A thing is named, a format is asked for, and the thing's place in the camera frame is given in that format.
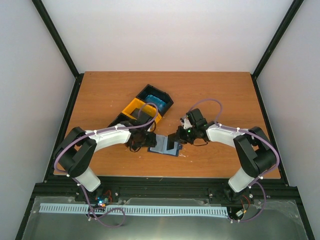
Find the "blue leather card holder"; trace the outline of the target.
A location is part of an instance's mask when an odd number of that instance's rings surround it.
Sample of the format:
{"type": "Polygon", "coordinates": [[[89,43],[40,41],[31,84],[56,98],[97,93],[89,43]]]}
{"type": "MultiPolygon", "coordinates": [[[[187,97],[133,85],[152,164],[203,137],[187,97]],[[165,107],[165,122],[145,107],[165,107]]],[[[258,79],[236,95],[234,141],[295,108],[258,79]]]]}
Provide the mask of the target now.
{"type": "Polygon", "coordinates": [[[167,149],[168,146],[168,137],[165,135],[156,135],[156,145],[155,147],[149,147],[147,149],[150,153],[162,154],[177,157],[180,150],[183,149],[182,145],[178,142],[174,142],[173,149],[167,149]]]}

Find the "black credit card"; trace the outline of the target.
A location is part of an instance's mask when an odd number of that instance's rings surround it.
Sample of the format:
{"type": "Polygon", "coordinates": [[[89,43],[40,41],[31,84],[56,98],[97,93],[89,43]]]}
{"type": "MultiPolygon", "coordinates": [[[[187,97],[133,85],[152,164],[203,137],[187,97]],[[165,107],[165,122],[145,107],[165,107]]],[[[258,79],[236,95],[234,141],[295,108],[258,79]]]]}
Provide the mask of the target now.
{"type": "Polygon", "coordinates": [[[175,134],[172,133],[170,135],[167,136],[167,146],[166,146],[166,150],[172,150],[175,148],[175,134]]]}

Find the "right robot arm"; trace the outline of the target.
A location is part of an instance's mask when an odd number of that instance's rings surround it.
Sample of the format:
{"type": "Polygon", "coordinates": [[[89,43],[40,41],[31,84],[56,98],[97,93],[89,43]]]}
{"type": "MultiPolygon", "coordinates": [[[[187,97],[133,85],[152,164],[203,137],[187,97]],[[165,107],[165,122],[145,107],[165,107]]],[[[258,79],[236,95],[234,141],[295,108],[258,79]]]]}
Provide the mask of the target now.
{"type": "Polygon", "coordinates": [[[239,193],[252,186],[280,163],[280,156],[260,127],[250,129],[235,128],[217,121],[208,122],[198,108],[192,109],[180,119],[181,125],[169,135],[167,148],[174,142],[193,145],[195,140],[221,143],[236,150],[240,168],[228,180],[228,186],[239,193]]]}

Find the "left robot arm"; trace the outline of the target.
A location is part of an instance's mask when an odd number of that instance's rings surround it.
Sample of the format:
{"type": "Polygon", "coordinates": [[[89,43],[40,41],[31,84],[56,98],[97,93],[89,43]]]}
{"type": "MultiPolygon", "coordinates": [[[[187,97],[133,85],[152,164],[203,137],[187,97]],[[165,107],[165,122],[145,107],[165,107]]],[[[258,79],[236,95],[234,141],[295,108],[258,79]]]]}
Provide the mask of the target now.
{"type": "Polygon", "coordinates": [[[103,198],[104,188],[90,168],[94,153],[119,144],[126,145],[134,153],[141,148],[155,147],[155,127],[156,119],[143,114],[138,119],[125,120],[98,130],[85,131],[75,127],[56,148],[53,154],[54,169],[58,171],[57,165],[60,165],[61,172],[83,186],[92,201],[99,201],[103,198]]]}

